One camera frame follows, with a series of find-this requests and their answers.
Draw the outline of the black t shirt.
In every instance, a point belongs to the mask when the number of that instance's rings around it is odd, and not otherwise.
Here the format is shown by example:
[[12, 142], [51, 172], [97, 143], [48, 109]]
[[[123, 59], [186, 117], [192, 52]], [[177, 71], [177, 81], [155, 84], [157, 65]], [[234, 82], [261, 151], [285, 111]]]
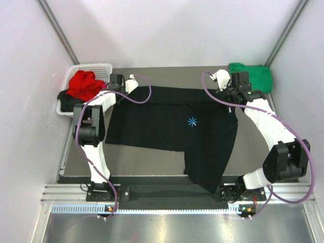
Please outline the black t shirt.
[[139, 87], [114, 106], [107, 144], [184, 153], [184, 174], [214, 193], [229, 162], [237, 118], [204, 90]]

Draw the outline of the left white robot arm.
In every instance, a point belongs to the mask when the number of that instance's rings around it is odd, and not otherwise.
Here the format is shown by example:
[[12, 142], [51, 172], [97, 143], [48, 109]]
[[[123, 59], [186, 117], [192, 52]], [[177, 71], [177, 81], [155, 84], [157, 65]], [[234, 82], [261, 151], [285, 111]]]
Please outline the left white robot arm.
[[122, 74], [111, 74], [108, 84], [98, 94], [89, 101], [74, 106], [72, 136], [91, 172], [90, 182], [86, 183], [88, 201], [116, 199], [116, 189], [110, 180], [111, 173], [103, 151], [104, 114], [137, 87], [138, 83], [133, 75], [125, 79]]

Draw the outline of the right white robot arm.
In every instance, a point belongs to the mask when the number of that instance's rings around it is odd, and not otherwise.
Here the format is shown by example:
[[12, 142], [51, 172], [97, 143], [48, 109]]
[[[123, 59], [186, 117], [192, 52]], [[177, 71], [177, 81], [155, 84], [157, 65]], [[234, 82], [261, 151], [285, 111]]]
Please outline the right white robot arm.
[[230, 74], [224, 69], [210, 76], [218, 85], [222, 100], [242, 109], [263, 136], [269, 153], [261, 168], [242, 175], [237, 180], [236, 194], [248, 200], [255, 189], [277, 182], [304, 177], [308, 167], [310, 144], [299, 142], [271, 109], [265, 94], [253, 89], [246, 71]]

